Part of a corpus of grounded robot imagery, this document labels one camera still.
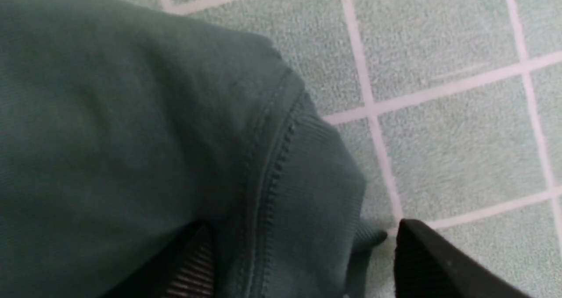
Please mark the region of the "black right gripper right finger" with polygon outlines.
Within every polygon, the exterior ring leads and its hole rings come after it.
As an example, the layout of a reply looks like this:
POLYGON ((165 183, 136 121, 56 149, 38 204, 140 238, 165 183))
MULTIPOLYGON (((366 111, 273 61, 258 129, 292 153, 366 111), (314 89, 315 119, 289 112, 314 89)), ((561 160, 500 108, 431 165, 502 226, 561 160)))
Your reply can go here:
POLYGON ((526 298, 416 219, 399 223, 395 249, 397 298, 526 298))

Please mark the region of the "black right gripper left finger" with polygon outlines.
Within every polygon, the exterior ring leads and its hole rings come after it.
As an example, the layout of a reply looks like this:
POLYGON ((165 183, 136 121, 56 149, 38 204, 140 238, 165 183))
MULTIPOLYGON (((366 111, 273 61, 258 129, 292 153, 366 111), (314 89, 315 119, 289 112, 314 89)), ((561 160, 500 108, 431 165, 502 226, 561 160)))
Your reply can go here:
POLYGON ((214 281, 212 232, 196 222, 104 297, 212 298, 214 281))

